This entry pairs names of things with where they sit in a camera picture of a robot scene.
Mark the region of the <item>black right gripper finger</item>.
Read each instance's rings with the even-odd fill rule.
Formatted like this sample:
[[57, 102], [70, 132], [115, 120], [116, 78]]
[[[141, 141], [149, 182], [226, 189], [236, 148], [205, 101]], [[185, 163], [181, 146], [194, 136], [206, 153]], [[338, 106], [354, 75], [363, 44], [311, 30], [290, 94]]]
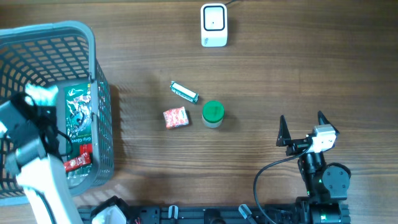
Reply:
[[280, 116], [280, 123], [279, 123], [279, 133], [277, 136], [276, 146], [288, 146], [291, 145], [292, 139], [290, 136], [289, 129], [287, 127], [287, 122], [285, 120], [285, 116]]
[[321, 112], [318, 111], [318, 123], [319, 125], [330, 125], [334, 130], [336, 134], [339, 134], [340, 132], [327, 120], [326, 116]]

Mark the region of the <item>green grip gloves package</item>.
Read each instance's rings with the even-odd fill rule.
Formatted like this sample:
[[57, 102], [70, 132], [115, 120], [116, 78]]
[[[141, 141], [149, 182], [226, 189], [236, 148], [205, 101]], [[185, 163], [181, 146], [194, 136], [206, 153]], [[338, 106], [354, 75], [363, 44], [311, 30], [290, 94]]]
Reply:
[[[71, 139], [71, 143], [67, 143], [66, 160], [69, 160], [78, 154], [80, 145], [92, 144], [91, 84], [81, 83], [68, 86], [64, 92], [65, 133]], [[72, 187], [80, 184], [91, 172], [91, 167], [92, 164], [67, 172], [68, 184]]]

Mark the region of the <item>red snack stick packet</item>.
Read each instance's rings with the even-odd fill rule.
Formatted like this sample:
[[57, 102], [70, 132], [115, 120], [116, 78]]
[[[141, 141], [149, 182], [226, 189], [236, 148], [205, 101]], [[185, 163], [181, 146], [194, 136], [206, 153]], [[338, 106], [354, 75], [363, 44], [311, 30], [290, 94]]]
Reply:
[[64, 163], [66, 172], [70, 172], [91, 164], [92, 144], [82, 144], [79, 146], [78, 154]]

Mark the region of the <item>green lid jar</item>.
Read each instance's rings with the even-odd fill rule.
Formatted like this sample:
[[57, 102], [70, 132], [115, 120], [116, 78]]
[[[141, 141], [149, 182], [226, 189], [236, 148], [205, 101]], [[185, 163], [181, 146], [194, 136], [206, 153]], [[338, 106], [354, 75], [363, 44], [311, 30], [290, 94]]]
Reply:
[[225, 110], [219, 101], [208, 101], [202, 109], [202, 121], [207, 128], [218, 128], [224, 118]]

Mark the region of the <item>green white gum box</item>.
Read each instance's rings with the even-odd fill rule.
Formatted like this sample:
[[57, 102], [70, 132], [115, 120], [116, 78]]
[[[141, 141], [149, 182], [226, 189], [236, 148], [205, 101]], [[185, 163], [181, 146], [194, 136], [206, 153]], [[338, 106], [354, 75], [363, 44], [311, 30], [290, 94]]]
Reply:
[[170, 90], [193, 104], [197, 104], [198, 102], [198, 93], [189, 90], [175, 81], [171, 81]]

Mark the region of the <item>red white tissue pack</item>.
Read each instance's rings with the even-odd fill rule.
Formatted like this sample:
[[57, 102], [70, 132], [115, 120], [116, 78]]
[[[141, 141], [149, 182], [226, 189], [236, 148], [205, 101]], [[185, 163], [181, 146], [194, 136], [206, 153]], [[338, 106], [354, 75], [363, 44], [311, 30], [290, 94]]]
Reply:
[[169, 109], [163, 112], [163, 116], [167, 129], [173, 129], [189, 124], [189, 119], [184, 106], [180, 108]]

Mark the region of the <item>mint toilet wipes pack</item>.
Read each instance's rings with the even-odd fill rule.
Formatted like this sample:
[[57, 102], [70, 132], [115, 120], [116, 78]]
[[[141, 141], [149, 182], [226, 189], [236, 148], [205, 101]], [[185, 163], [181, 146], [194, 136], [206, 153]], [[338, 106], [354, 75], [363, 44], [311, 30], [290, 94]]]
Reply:
[[58, 87], [50, 86], [44, 88], [42, 86], [36, 86], [27, 84], [25, 86], [25, 102], [28, 105], [34, 106], [56, 106], [57, 105], [57, 95]]

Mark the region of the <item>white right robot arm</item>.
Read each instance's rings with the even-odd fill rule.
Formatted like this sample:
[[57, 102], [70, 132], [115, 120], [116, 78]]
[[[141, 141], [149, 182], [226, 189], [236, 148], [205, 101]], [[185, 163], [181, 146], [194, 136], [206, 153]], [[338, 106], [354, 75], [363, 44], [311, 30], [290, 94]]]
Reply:
[[296, 156], [306, 197], [296, 198], [286, 212], [276, 215], [277, 223], [350, 223], [348, 197], [351, 171], [340, 163], [326, 163], [323, 153], [334, 148], [340, 132], [318, 112], [318, 125], [303, 139], [292, 139], [284, 116], [276, 145], [287, 148], [287, 156]]

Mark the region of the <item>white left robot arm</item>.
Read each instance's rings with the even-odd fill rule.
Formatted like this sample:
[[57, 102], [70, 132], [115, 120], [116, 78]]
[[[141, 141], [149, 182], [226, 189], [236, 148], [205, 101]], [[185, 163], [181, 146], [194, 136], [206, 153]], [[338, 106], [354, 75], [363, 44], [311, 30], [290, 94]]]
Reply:
[[18, 92], [1, 104], [1, 139], [12, 143], [5, 169], [23, 188], [38, 223], [81, 223], [58, 150], [56, 108], [27, 97]]

